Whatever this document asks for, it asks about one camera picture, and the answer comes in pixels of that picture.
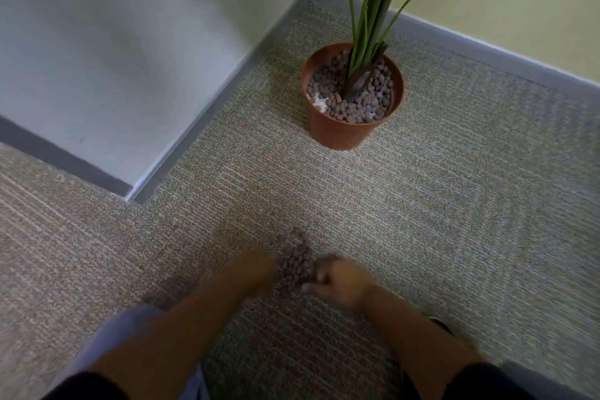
person's right arm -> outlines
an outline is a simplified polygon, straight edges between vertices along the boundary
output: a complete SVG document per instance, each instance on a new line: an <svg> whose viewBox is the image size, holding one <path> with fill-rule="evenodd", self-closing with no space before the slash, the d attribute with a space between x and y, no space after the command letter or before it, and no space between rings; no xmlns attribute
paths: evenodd
<svg viewBox="0 0 600 400"><path fill-rule="evenodd" d="M363 313L414 382L423 400L440 400L457 374L485 362L416 307L379 287L363 268L336 256L317 265L304 291Z"/></svg>

black shoe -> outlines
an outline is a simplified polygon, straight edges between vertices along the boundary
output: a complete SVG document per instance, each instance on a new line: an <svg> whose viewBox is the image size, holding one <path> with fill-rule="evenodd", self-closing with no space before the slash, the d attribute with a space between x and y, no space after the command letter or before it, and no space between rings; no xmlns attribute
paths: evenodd
<svg viewBox="0 0 600 400"><path fill-rule="evenodd" d="M432 323L437 324L440 328L444 329L448 334L454 336L450 328L443 323L442 320L435 317L428 317ZM400 392L402 394L402 400L421 400L419 393L416 391L415 384L409 378L408 373L400 369Z"/></svg>

terracotta pot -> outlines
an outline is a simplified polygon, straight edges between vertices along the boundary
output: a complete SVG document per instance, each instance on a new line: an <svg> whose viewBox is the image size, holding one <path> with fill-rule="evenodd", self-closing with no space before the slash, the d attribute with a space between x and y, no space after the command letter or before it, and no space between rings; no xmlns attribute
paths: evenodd
<svg viewBox="0 0 600 400"><path fill-rule="evenodd" d="M406 101L404 80L400 70L387 55L384 55L386 66L392 71L393 86L389 109L383 118L371 123L350 124L326 116L315 108L306 92L310 79L321 65L329 63L334 55L351 47L352 43L335 43L322 47L308 58L302 69L301 86L308 108L308 132L319 144L335 150L350 150L358 146L376 126L386 122Z"/></svg>

black sleeve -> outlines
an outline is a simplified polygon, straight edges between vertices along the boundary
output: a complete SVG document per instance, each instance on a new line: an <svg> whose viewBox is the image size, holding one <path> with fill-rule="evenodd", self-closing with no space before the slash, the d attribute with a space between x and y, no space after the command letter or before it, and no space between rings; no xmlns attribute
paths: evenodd
<svg viewBox="0 0 600 400"><path fill-rule="evenodd" d="M114 382L98 373L82 372L64 380L42 400L128 400Z"/></svg>
<svg viewBox="0 0 600 400"><path fill-rule="evenodd" d="M495 365L476 363L462 369L448 384L442 400L533 400Z"/></svg>

floor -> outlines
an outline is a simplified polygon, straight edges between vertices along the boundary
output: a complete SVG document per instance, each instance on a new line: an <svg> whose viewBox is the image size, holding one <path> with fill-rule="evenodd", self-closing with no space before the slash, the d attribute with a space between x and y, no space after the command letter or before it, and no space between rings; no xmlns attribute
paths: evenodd
<svg viewBox="0 0 600 400"><path fill-rule="evenodd" d="M600 390L600 109L406 36L407 105L359 148L305 130L304 60L347 39L311 5L146 206L0 147L0 397L38 398L109 316L171 302L304 228L492 361ZM245 308L206 358L214 398L385 398L393 366L311 297Z"/></svg>

